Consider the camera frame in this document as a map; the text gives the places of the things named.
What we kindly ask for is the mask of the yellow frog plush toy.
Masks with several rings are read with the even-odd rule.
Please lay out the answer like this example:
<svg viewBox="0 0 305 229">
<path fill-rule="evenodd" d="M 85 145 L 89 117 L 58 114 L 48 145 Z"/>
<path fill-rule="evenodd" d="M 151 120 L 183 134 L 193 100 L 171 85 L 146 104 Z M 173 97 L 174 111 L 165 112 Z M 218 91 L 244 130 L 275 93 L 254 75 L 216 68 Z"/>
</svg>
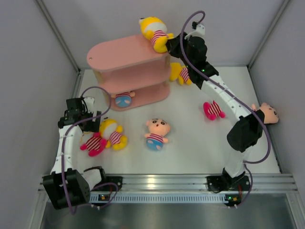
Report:
<svg viewBox="0 0 305 229">
<path fill-rule="evenodd" d="M 174 38 L 173 33 L 167 32 L 165 23 L 157 17 L 146 17 L 139 19 L 142 35 L 151 42 L 157 53 L 168 52 L 166 43 Z"/>
</svg>

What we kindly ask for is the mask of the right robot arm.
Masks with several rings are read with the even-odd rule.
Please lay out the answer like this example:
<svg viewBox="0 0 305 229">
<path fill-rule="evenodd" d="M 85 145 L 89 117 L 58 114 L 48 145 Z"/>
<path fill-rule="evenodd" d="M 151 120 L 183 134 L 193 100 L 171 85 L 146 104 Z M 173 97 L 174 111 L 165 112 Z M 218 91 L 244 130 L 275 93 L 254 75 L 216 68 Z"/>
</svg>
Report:
<svg viewBox="0 0 305 229">
<path fill-rule="evenodd" d="M 207 177 L 208 190 L 214 193 L 249 191 L 252 182 L 245 174 L 246 164 L 254 145 L 266 130 L 266 115 L 262 109 L 255 111 L 244 104 L 226 86 L 219 72 L 207 61 L 207 46 L 203 37 L 182 33 L 169 39 L 165 47 L 172 57 L 184 63 L 191 82 L 220 106 L 232 124 L 226 135 L 228 161 L 221 175 Z"/>
</svg>

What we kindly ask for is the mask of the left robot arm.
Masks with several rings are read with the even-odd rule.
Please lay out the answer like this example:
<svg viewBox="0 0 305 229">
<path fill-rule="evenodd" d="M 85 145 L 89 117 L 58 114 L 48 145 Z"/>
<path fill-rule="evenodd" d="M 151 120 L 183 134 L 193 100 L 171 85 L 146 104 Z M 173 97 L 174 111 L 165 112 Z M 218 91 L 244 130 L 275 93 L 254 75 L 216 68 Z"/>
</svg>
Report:
<svg viewBox="0 0 305 229">
<path fill-rule="evenodd" d="M 55 209 L 86 204 L 90 191 L 104 190 L 108 179 L 102 167 L 81 169 L 77 154 L 99 155 L 107 141 L 99 133 L 100 111 L 94 112 L 94 98 L 80 97 L 66 101 L 67 110 L 58 122 L 59 147 L 51 173 L 43 177 L 45 188 Z"/>
</svg>

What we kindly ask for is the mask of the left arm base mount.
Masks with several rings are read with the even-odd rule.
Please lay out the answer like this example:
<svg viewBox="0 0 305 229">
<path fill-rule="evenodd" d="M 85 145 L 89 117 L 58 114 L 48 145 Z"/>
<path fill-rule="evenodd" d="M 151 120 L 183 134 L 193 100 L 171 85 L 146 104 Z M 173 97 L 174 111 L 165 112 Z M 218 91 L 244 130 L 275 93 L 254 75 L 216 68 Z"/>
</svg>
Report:
<svg viewBox="0 0 305 229">
<path fill-rule="evenodd" d="M 93 191 L 116 191 L 116 187 L 114 184 L 118 187 L 118 190 L 121 190 L 123 184 L 123 177 L 107 176 L 104 180 L 102 180 L 93 188 Z"/>
</svg>

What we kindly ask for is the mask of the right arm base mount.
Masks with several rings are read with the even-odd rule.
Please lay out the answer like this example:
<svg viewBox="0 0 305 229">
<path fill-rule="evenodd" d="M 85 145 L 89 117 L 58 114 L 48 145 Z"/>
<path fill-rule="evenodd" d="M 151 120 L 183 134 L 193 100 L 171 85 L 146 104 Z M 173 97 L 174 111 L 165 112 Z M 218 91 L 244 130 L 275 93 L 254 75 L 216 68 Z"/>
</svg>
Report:
<svg viewBox="0 0 305 229">
<path fill-rule="evenodd" d="M 220 193 L 224 191 L 248 191 L 250 189 L 250 180 L 248 176 L 242 178 L 220 176 L 207 177 L 207 189 L 213 193 Z"/>
</svg>

